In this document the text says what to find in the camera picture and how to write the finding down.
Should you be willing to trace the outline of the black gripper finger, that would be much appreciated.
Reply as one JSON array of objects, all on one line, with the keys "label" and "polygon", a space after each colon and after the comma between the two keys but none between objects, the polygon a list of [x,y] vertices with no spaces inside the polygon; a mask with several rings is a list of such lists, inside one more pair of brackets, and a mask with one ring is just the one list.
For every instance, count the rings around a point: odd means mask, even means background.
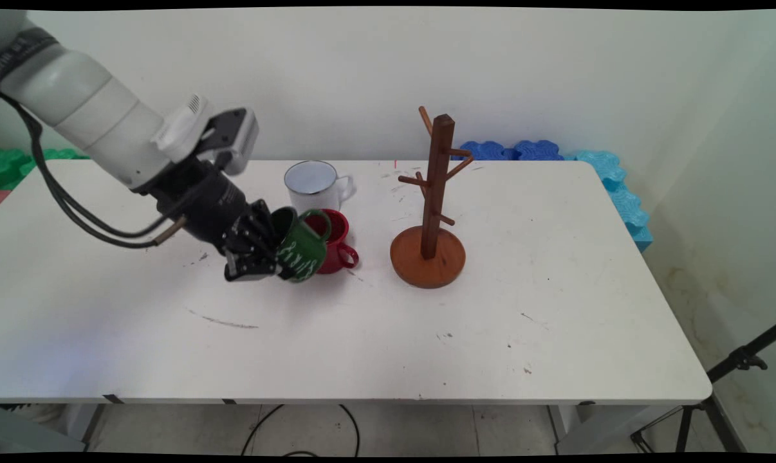
[{"label": "black gripper finger", "polygon": [[232,253],[273,253],[277,232],[264,199],[246,206],[224,235],[223,249]]},{"label": "black gripper finger", "polygon": [[252,249],[248,253],[225,249],[224,256],[224,278],[227,282],[258,281],[281,270],[273,255],[261,249]]}]

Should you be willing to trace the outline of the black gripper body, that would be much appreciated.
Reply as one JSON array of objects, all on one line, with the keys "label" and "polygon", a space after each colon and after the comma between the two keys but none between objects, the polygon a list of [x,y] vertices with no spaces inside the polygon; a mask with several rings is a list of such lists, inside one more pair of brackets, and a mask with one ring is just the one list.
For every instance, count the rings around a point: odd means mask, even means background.
[{"label": "black gripper body", "polygon": [[215,162],[191,156],[133,193],[154,197],[160,214],[170,219],[185,217],[186,232],[223,254],[236,220],[252,211],[246,194],[224,173],[228,161],[228,156]]}]

